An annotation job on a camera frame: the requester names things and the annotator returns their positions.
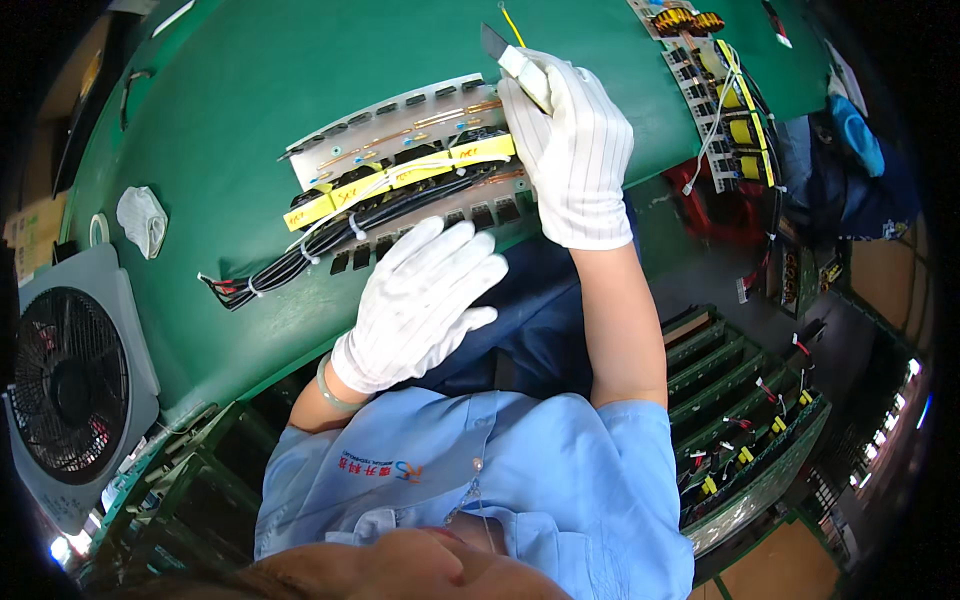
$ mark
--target wire bundle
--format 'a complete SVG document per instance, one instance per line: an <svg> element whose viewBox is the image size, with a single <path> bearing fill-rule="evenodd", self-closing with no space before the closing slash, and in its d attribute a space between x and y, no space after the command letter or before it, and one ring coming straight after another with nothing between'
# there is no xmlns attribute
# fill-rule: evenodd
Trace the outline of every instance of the wire bundle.
<svg viewBox="0 0 960 600"><path fill-rule="evenodd" d="M403 197L380 202L368 208L363 208L363 203L358 204L354 208L359 209L351 211L347 218L329 221L324 227L304 234L283 256L254 275L217 280L197 273L197 279L210 288L226 309L237 310L250 300L289 283L307 267L319 263L324 252L347 242L351 237L363 239L361 234L365 229L378 227L440 198L463 191L489 178L497 169L496 162L476 163L466 167L464 174L457 179L435 185L430 185L429 180L425 180L423 183L426 187L421 186L421 189Z"/></svg>

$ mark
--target black cable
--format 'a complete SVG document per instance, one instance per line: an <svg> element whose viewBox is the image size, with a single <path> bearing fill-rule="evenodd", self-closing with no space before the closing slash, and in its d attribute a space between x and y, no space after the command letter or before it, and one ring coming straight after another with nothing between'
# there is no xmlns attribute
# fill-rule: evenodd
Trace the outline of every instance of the black cable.
<svg viewBox="0 0 960 600"><path fill-rule="evenodd" d="M380 197L379 199L364 201L365 203L375 201L382 204L353 212L354 223L360 229L379 227L397 217L485 180L497 171L497 165L498 163L495 162L477 163L468 167L466 176L447 183L426 187L392 200ZM302 246L307 254L316 257L346 242L353 235L353 229L345 219L341 218L315 231L309 239L302 243ZM271 292L292 281L311 264L300 250L300 245L297 245L253 276L222 281L200 276L200 280L206 283L210 291L226 309L234 311L246 305L256 296L251 290L251 284L253 290L256 290L257 293Z"/></svg>

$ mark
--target fan grille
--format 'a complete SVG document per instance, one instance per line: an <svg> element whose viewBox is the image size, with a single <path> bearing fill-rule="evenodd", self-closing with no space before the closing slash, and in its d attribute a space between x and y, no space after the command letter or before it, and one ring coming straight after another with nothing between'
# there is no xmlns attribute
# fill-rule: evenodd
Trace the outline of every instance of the fan grille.
<svg viewBox="0 0 960 600"><path fill-rule="evenodd" d="M17 332L17 431L38 465L70 485L93 480L127 419L127 359L113 322L90 295L57 287L37 296Z"/></svg>

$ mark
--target circuit board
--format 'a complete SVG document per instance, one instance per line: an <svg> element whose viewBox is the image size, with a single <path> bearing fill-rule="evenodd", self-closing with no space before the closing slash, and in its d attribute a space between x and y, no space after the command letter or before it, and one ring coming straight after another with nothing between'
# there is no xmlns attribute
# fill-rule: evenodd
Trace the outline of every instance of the circuit board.
<svg viewBox="0 0 960 600"><path fill-rule="evenodd" d="M699 12L685 0L662 4L627 0L627 4L650 37L662 42L661 55L683 94L697 133L702 141L710 139L705 158L716 192L735 191L744 180L774 185L769 149L750 88L734 50L713 35L724 26L719 15ZM730 89L721 99L731 68ZM717 119L720 123L711 135Z"/></svg>
<svg viewBox="0 0 960 600"><path fill-rule="evenodd" d="M365 173L389 173L409 162L410 156L460 156L467 160L474 153L489 152L483 149L484 144L512 154L515 152L513 142L507 133L501 106L495 87L474 73L361 108L297 140L278 159L289 158L304 191L302 196L306 196L302 201L300 197L294 199L291 212L284 215L288 227L293 230L302 225L297 221L297 209L309 207L305 201L311 194L316 197L323 193L333 196L338 192L342 196L357 193L357 189L363 187L361 181L366 179L358 180L351 174L364 169ZM434 185L436 181L455 179L454 171L452 167L421 169L414 172L413 177L408 175L404 182L424 185L426 180L425 185ZM400 184L400 181L394 182L395 187ZM377 193L379 190L370 190L367 196ZM372 228L366 231L364 239L352 239L340 245L334 250L330 273L342 273L351 259L354 270L366 267L372 256L382 256L401 235L428 216L443 216L448 226L471 220L478 230L483 230L536 216L535 201L533 186L523 165L513 156L497 167L495 175Z"/></svg>

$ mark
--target white glove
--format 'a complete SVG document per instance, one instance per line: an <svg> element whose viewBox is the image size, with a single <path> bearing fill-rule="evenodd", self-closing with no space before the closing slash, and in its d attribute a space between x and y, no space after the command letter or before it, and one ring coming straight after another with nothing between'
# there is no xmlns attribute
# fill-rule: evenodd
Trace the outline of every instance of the white glove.
<svg viewBox="0 0 960 600"><path fill-rule="evenodd" d="M444 231L430 217L378 260L360 297L356 326L337 340L334 372L357 392L372 394L423 377L463 342L468 331L496 319L492 306L468 307L507 274L493 236L473 222Z"/></svg>
<svg viewBox="0 0 960 600"><path fill-rule="evenodd" d="M634 130L593 73L557 57L518 50L546 73L553 117L506 73L498 93L516 153L537 190L543 234L567 248L611 250L633 238L623 174Z"/></svg>

